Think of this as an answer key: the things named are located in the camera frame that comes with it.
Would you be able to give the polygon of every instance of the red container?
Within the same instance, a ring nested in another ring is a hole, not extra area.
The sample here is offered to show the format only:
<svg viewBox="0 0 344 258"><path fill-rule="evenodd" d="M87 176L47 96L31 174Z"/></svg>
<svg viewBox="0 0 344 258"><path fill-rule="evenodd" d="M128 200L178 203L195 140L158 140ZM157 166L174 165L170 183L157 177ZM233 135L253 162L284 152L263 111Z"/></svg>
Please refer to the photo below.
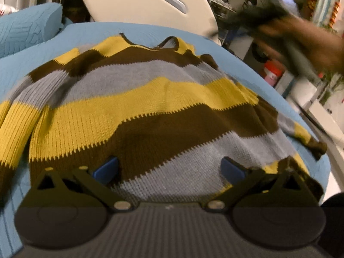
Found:
<svg viewBox="0 0 344 258"><path fill-rule="evenodd" d="M264 65L264 80L269 83L272 87L276 85L278 80L283 75L283 70L278 68L272 61L268 60Z"/></svg>

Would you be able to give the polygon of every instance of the bed headboard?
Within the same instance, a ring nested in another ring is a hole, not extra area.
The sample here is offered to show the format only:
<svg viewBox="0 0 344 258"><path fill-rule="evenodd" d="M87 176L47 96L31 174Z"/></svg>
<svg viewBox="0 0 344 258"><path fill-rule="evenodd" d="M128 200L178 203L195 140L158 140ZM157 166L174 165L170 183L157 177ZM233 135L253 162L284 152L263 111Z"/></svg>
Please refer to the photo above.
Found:
<svg viewBox="0 0 344 258"><path fill-rule="evenodd" d="M84 0L95 21L160 25L198 35L217 30L207 0Z"/></svg>

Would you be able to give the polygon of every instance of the yellow stripe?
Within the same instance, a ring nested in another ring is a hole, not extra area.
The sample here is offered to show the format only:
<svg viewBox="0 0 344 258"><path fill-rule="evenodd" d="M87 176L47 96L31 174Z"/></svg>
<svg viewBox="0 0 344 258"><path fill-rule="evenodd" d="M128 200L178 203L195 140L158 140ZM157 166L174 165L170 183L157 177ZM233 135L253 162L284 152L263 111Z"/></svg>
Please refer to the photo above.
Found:
<svg viewBox="0 0 344 258"><path fill-rule="evenodd" d="M299 167L300 167L301 169L303 169L303 170L309 175L309 171L308 171L308 169L307 169L307 167L306 167L304 161L302 160L301 156L300 156L298 153L296 153L296 154L293 156L293 158L295 159L295 161L297 162L297 164L299 165Z"/></svg>
<svg viewBox="0 0 344 258"><path fill-rule="evenodd" d="M0 160L1 163L16 167L24 151L33 127L39 118L40 111L35 107L14 103L0 127Z"/></svg>
<svg viewBox="0 0 344 258"><path fill-rule="evenodd" d="M182 39L179 39L179 38L177 38L177 39L179 42L179 47L178 47L177 53L184 54L185 51L191 50L192 53L195 55L195 48L193 45L187 44ZM156 50L156 49L150 49L150 48L140 46L140 45L131 45L131 44L127 43L127 41L124 40L122 38L122 36L120 36L120 35L108 37L107 39L102 41L100 44L94 46L92 49L98 51L100 54L102 54L105 57L110 57L110 56L130 47L130 46L140 47L143 49L147 49L149 51L155 51Z"/></svg>
<svg viewBox="0 0 344 258"><path fill-rule="evenodd" d="M54 61L61 65L67 64L70 60L74 59L75 57L80 55L80 51L77 48L73 48L71 51L66 52L65 54L62 54L61 56L58 56L54 58Z"/></svg>
<svg viewBox="0 0 344 258"><path fill-rule="evenodd" d="M0 127L5 120L5 117L10 109L11 103L10 101L4 101L0 104Z"/></svg>
<svg viewBox="0 0 344 258"><path fill-rule="evenodd" d="M296 153L293 158L295 159L295 161L297 162L297 164L299 165L299 167L301 169L303 169L307 174L309 174L309 171L305 165L305 163L303 162L301 156ZM277 168L278 168L278 162L279 161L275 161L274 163L267 165L265 167L263 167L263 170L267 173L267 174L276 174L277 173Z"/></svg>
<svg viewBox="0 0 344 258"><path fill-rule="evenodd" d="M170 114L196 104L225 110L244 103L245 96L225 78L203 86L159 77L119 95L80 100L50 110L49 119L41 117L48 125L32 135L30 158L51 159L98 145L108 140L121 122L145 114Z"/></svg>
<svg viewBox="0 0 344 258"><path fill-rule="evenodd" d="M267 165L265 167L263 167L263 170L267 173L267 174L276 174L277 173L277 168L278 168L278 162L279 161L275 161L274 163Z"/></svg>
<svg viewBox="0 0 344 258"><path fill-rule="evenodd" d="M245 96L245 98L247 99L247 101L250 102L250 104L256 104L256 100L257 100L257 94L254 93L252 90L246 88L245 86L243 86L241 83L237 82L236 83L237 88L241 91L241 93L243 94L243 96Z"/></svg>
<svg viewBox="0 0 344 258"><path fill-rule="evenodd" d="M179 54L184 54L187 50L191 50L193 55L195 54L195 48L193 45L187 44L186 42L184 42L182 39L177 38L178 42L179 42L179 47L177 50L177 53Z"/></svg>
<svg viewBox="0 0 344 258"><path fill-rule="evenodd" d="M297 122L294 122L294 137L299 139L304 145L307 145L311 139L311 134Z"/></svg>

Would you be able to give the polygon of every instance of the blue bedsheet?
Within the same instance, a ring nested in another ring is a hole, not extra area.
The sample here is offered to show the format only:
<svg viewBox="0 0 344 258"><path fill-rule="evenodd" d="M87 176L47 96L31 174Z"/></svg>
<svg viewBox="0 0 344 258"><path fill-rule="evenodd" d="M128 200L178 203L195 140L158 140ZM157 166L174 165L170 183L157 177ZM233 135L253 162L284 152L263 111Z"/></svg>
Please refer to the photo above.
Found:
<svg viewBox="0 0 344 258"><path fill-rule="evenodd" d="M16 82L31 70L76 46L97 44L103 39L120 32L123 32L132 42L148 47L156 46L168 36L181 37L187 43L195 46L197 54L211 54L219 67L226 73L261 95L281 113L299 122L311 132L306 123L291 109L288 103L257 73L238 58L201 36L153 25L98 22L72 24L45 43L0 59L0 103ZM324 155L316 162L312 154L299 142L292 138L290 140L300 153L311 176L318 180L323 188L326 189L330 173L328 156ZM9 193L9 200L6 202L3 210L0 210L0 258L10 257L22 246L14 227L13 216L29 189L29 172L27 162L23 157Z"/></svg>

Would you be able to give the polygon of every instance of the gray stripe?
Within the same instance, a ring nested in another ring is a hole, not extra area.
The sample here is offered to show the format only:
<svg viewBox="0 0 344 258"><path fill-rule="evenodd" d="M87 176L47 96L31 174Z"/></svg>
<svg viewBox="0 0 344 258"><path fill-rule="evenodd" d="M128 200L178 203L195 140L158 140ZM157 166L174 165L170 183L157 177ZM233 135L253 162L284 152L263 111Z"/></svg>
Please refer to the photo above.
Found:
<svg viewBox="0 0 344 258"><path fill-rule="evenodd" d="M51 96L50 100L47 104L51 108L55 108L61 105L61 102L64 100L66 95L68 94L71 87L79 80L77 77L70 77L67 75L66 80L61 86L56 90L53 96Z"/></svg>
<svg viewBox="0 0 344 258"><path fill-rule="evenodd" d="M246 167L263 167L295 152L281 130L256 138L240 138L229 132L113 189L134 202L138 199L206 202L224 187L220 174L224 156Z"/></svg>
<svg viewBox="0 0 344 258"><path fill-rule="evenodd" d="M15 101L41 109L69 78L65 71L54 71L23 90Z"/></svg>
<svg viewBox="0 0 344 258"><path fill-rule="evenodd" d="M295 122L289 117L279 113L277 117L277 123L281 130L288 136L295 135Z"/></svg>
<svg viewBox="0 0 344 258"><path fill-rule="evenodd" d="M110 65L91 71L76 82L61 102L88 99L91 97L119 94L143 86L156 77L166 77L174 82L197 82L207 84L225 77L206 63L180 68L174 64L155 60L149 63Z"/></svg>
<svg viewBox="0 0 344 258"><path fill-rule="evenodd" d="M10 92L7 93L5 100L8 100L12 103L15 98L17 98L19 94L31 84L31 77L26 75L10 90Z"/></svg>

